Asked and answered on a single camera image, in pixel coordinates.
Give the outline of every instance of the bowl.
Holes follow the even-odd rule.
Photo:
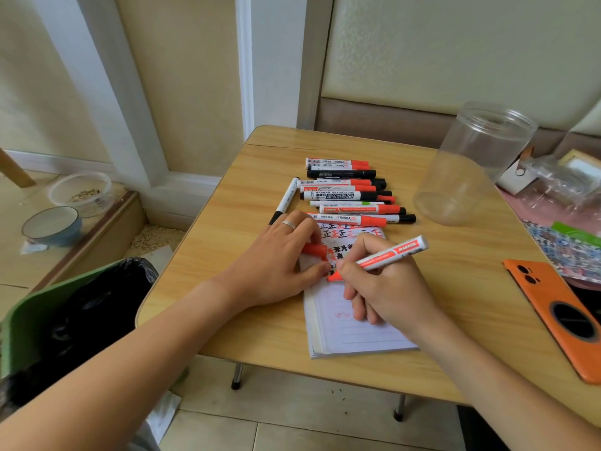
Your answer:
[[[72,207],[52,207],[28,219],[21,234],[35,243],[69,246],[81,237],[81,218]]]
[[[48,199],[59,207],[73,207],[81,218],[98,215],[115,202],[110,177],[94,172],[63,177],[48,189]]]

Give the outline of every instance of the orange phone case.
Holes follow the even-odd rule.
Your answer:
[[[530,304],[580,378],[601,384],[601,326],[547,263],[505,260]]]

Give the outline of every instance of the ring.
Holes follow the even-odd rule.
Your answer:
[[[291,221],[288,221],[288,220],[282,221],[282,225],[288,225],[289,227],[292,228],[293,231],[296,229],[296,225],[294,223],[292,223]]]

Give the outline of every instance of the black trash bag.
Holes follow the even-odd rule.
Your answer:
[[[158,276],[148,260],[131,257],[77,289],[41,333],[41,359],[0,381],[0,419],[133,331]]]

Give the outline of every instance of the person's right hand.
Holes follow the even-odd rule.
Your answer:
[[[445,315],[413,258],[403,258],[381,272],[366,272],[355,262],[394,245],[381,237],[361,234],[337,268],[346,282],[344,298],[352,301],[355,319],[367,318],[375,324],[382,317],[414,341]]]

